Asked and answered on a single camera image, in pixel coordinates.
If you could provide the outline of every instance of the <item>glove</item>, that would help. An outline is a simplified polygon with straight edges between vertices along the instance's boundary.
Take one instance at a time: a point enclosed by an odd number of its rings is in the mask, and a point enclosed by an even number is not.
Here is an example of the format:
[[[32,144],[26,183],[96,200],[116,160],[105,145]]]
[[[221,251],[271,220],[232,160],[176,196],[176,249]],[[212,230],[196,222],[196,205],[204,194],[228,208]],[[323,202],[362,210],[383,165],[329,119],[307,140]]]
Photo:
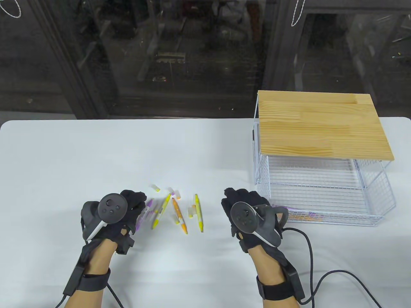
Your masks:
[[[101,228],[93,239],[112,240],[118,244],[117,253],[126,254],[128,248],[134,244],[134,240],[130,238],[129,232],[131,231],[132,234],[136,232],[137,217],[145,208],[147,196],[142,192],[135,193],[130,190],[123,190],[120,194],[127,200],[128,209],[126,214],[119,222]],[[126,235],[121,234],[122,229],[127,231]]]
[[[281,251],[279,251],[277,247],[272,247],[266,244],[265,242],[263,242],[261,239],[259,239],[257,236],[253,234],[241,233],[242,235],[242,239],[241,239],[240,230],[235,226],[235,224],[233,223],[233,220],[231,219],[230,211],[234,203],[242,201],[242,202],[248,203],[251,206],[256,206],[256,205],[261,205],[261,204],[270,205],[267,199],[261,197],[256,191],[248,192],[246,189],[234,190],[233,188],[227,188],[226,190],[224,190],[224,194],[226,198],[221,200],[221,205],[223,206],[223,209],[226,212],[226,215],[231,223],[231,235],[233,237],[234,235],[237,236],[237,239],[240,240],[240,246],[243,249],[243,251],[247,253],[249,249],[257,245],[261,245],[269,256],[277,260],[282,266],[286,266],[288,264],[288,261],[285,258],[284,254]],[[282,229],[279,228],[277,216],[275,216],[275,222],[276,222],[275,229],[280,235],[280,237],[282,238]]]

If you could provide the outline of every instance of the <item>yellow highlighter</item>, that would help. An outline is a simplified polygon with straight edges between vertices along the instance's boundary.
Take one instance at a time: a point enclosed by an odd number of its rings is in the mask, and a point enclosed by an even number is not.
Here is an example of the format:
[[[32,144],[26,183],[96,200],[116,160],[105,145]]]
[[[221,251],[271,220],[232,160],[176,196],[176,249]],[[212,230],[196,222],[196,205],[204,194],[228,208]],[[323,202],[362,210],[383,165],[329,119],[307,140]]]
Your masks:
[[[178,220],[180,222],[182,230],[184,231],[185,234],[188,234],[187,233],[187,226],[185,225],[184,218],[181,215],[180,207],[178,206],[178,203],[174,198],[173,198],[173,205],[174,205],[174,209],[175,209],[175,214],[178,217]]]
[[[200,199],[197,194],[196,194],[196,212],[197,212],[197,219],[199,220],[200,232],[203,232],[203,216],[201,215]]]
[[[157,227],[157,225],[158,225],[158,223],[159,223],[159,221],[160,221],[160,218],[161,218],[161,216],[163,215],[164,211],[166,210],[167,204],[168,204],[169,201],[170,201],[170,197],[171,197],[171,194],[169,194],[169,195],[167,196],[167,198],[164,200],[163,205],[161,206],[160,210],[159,210],[158,213],[157,213],[157,216],[156,216],[155,219],[154,219],[152,229],[155,229],[155,227]]]

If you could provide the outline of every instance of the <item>wooden board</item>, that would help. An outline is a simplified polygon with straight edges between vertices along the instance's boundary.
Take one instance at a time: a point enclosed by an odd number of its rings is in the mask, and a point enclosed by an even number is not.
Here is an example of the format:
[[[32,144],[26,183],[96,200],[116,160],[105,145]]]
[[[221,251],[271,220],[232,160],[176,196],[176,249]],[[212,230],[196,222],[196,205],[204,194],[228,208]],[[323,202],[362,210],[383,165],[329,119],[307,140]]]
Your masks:
[[[261,153],[394,160],[369,94],[258,92]]]

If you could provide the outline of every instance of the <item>black cable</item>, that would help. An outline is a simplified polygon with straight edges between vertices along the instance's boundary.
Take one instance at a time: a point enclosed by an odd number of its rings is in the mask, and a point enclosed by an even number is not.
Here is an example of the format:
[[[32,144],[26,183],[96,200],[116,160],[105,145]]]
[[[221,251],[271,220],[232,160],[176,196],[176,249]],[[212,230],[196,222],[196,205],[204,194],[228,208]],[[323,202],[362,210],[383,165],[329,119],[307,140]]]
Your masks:
[[[311,296],[306,300],[306,301],[298,301],[298,303],[300,305],[306,305],[308,304],[310,301],[312,301],[312,308],[314,308],[314,296],[315,294],[317,294],[318,289],[320,287],[321,282],[324,280],[325,277],[327,277],[328,275],[331,275],[333,273],[346,273],[351,275],[352,277],[354,277],[358,283],[364,288],[364,290],[367,292],[367,294],[371,297],[371,299],[374,301],[374,303],[377,305],[378,308],[382,308],[381,305],[377,302],[377,300],[374,298],[374,296],[372,296],[371,292],[367,289],[367,287],[363,284],[363,282],[353,273],[349,272],[349,271],[345,271],[343,269],[336,269],[333,271],[328,271],[327,273],[325,273],[320,280],[317,283],[317,286],[315,287],[315,289],[313,290],[313,276],[314,276],[314,254],[312,252],[312,247],[311,247],[311,242],[309,241],[308,236],[301,230],[299,229],[295,229],[295,228],[284,228],[284,231],[287,230],[292,230],[292,231],[296,231],[300,234],[302,234],[305,239],[307,240],[307,244],[308,244],[308,249],[309,249],[309,256],[310,256],[310,274],[309,274],[309,278],[310,278],[310,291],[311,291]]]
[[[107,283],[107,287],[109,288],[111,294],[114,296],[114,299],[117,302],[117,304],[120,306],[120,308],[124,308],[124,306],[121,304],[120,299],[117,297],[117,295],[114,293],[113,289],[110,287],[108,283]]]
[[[61,304],[64,302],[64,300],[66,299],[67,295],[63,295],[63,298],[61,299],[61,301],[57,304],[57,306],[55,308],[58,308],[61,306]]]

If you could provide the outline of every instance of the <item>wire basket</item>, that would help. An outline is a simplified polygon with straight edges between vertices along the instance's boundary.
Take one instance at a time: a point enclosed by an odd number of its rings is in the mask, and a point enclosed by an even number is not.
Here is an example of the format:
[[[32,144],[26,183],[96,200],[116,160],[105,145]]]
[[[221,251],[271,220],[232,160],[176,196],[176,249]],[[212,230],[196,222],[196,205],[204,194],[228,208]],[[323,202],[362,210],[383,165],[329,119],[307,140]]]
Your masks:
[[[376,226],[395,207],[383,161],[261,155],[254,136],[254,162],[260,195],[291,222]]]

